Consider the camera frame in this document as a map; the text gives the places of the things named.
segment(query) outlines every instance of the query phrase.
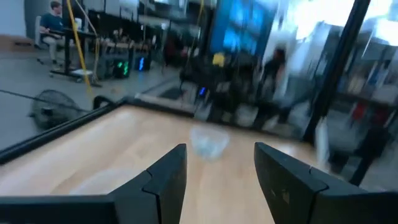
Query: concrete floor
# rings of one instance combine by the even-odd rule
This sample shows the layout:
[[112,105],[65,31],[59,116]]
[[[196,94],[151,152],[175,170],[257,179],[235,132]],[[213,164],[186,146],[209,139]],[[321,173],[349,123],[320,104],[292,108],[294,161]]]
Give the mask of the concrete floor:
[[[41,65],[37,57],[45,57],[45,52],[33,54],[0,54],[0,90],[11,91],[27,96],[36,96],[43,90],[58,90],[73,99],[80,108],[90,110],[91,97],[83,83],[75,83],[67,77],[49,77],[50,67]],[[149,72],[132,71],[125,80],[105,81],[102,88],[93,88],[94,95],[107,96],[118,100],[126,95],[143,92],[168,80],[177,78],[175,69],[166,69],[164,75],[160,67],[153,65]],[[39,130],[28,115],[32,100],[0,93],[0,149],[9,147],[38,134]]]

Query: clear plastic cup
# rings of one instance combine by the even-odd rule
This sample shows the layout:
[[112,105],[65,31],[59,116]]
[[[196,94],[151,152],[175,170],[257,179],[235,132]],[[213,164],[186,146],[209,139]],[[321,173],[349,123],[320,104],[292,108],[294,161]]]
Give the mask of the clear plastic cup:
[[203,126],[194,126],[190,131],[190,138],[193,151],[209,161],[221,157],[229,143],[226,131]]

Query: yellow object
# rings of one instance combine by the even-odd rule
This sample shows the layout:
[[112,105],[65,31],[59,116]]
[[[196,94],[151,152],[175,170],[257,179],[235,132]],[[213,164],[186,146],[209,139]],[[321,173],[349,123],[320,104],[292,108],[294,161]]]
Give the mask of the yellow object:
[[98,59],[100,57],[100,39],[98,38],[98,34],[96,29],[94,28],[93,24],[90,21],[90,18],[88,17],[87,13],[83,9],[83,7],[80,5],[79,1],[75,0],[75,3],[78,5],[80,11],[85,15],[86,20],[88,21],[88,24],[90,25],[91,29],[93,30],[95,34],[95,62],[94,62],[94,70],[93,70],[93,77],[94,80],[97,82],[98,77],[97,77],[97,67],[98,67]]
[[220,67],[224,67],[225,57],[222,53],[214,54],[213,56],[213,65],[218,65]]
[[93,100],[94,94],[93,94],[93,90],[91,89],[91,85],[90,85],[88,76],[86,75],[87,74],[86,63],[85,63],[85,59],[83,56],[83,51],[81,49],[79,35],[77,34],[77,26],[75,23],[75,16],[73,15],[73,10],[72,10],[72,5],[70,4],[70,0],[67,0],[67,5],[68,5],[68,11],[69,11],[69,15],[70,15],[70,20],[72,22],[72,29],[73,29],[73,34],[75,36],[77,51],[79,53],[81,68],[83,69],[84,79],[85,79],[85,82],[87,85],[87,92],[91,96],[91,99]]

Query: wooden table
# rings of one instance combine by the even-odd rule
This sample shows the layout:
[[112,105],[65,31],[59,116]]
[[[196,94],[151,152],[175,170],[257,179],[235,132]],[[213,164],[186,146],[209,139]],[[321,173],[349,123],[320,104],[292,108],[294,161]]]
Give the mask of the wooden table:
[[[223,155],[195,154],[194,126],[224,129]],[[254,168],[254,143],[264,142],[315,165],[310,146],[135,106],[122,106],[0,168],[0,195],[106,194],[179,143],[187,143],[187,188],[180,223],[273,223]],[[108,174],[89,187],[93,178]]]

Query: white object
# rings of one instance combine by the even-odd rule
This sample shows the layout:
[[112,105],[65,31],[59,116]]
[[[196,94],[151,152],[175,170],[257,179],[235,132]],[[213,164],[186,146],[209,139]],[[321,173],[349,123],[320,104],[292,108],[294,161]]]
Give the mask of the white object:
[[40,46],[40,21],[42,20],[42,16],[37,16],[35,21],[35,45]]
[[329,137],[326,118],[321,119],[315,129],[315,147],[317,149],[318,165],[325,167],[329,159]]
[[75,23],[78,30],[81,30],[82,20],[80,18],[75,18]]
[[348,92],[349,93],[359,93],[361,92],[363,86],[365,85],[365,79],[361,77],[354,77],[349,83]]
[[194,126],[190,131],[193,151],[206,160],[215,160],[221,157],[229,143],[226,131],[203,126]]
[[258,108],[256,107],[243,104],[239,105],[238,109],[236,110],[237,124],[243,127],[251,126],[256,118],[257,112]]
[[139,0],[120,0],[120,6],[128,9],[135,9],[139,6]]
[[87,75],[87,76],[92,75],[92,74],[93,74],[93,71],[86,70],[86,73],[85,73],[83,69],[78,69],[78,70],[71,71],[70,73],[72,73],[72,74],[74,74],[74,75],[79,75],[79,76],[83,77],[83,76],[85,76],[85,75]]

